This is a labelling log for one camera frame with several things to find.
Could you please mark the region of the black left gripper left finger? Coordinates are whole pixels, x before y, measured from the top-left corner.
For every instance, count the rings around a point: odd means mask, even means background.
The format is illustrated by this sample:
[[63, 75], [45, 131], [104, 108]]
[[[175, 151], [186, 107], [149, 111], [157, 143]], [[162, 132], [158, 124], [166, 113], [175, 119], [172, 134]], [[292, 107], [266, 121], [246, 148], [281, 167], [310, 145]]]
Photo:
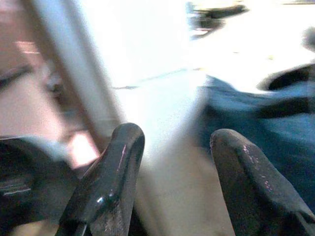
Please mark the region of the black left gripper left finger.
[[128, 236], [144, 147], [137, 124], [117, 126], [76, 186], [55, 236]]

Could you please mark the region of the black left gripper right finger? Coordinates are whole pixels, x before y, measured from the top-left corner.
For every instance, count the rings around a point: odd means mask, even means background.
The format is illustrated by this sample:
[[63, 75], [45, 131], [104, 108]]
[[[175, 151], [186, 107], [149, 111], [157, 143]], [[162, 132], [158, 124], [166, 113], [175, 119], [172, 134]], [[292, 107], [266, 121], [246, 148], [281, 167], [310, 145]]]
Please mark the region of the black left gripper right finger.
[[315, 214], [256, 144], [218, 129], [210, 146], [235, 236], [315, 236]]

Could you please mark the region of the white washing machine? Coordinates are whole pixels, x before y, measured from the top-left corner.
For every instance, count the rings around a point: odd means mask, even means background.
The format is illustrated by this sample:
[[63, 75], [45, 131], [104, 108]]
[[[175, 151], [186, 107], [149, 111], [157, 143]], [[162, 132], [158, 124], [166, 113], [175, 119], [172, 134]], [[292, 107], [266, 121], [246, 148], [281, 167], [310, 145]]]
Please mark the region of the white washing machine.
[[30, 0], [49, 54], [99, 149], [120, 123], [139, 125], [147, 152], [195, 124], [207, 76], [245, 92], [315, 63], [315, 4], [278, 0], [195, 9], [191, 0]]

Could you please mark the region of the dark blue garment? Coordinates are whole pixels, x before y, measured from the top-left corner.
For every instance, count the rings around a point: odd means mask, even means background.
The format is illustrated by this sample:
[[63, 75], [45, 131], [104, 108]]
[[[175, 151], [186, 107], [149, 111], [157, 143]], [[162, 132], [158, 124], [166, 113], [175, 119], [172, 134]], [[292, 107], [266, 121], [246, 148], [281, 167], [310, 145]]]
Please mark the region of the dark blue garment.
[[213, 76], [200, 87], [205, 103], [197, 118], [197, 144], [232, 129], [256, 144], [315, 211], [315, 63], [268, 77], [245, 92]]

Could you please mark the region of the black object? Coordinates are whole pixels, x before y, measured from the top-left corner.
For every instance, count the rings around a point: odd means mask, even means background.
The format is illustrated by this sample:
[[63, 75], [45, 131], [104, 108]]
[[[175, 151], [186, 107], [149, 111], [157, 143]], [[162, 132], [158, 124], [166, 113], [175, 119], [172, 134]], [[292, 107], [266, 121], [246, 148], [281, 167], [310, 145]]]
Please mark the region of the black object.
[[19, 225], [59, 221], [79, 181], [66, 158], [59, 143], [0, 138], [0, 236]]

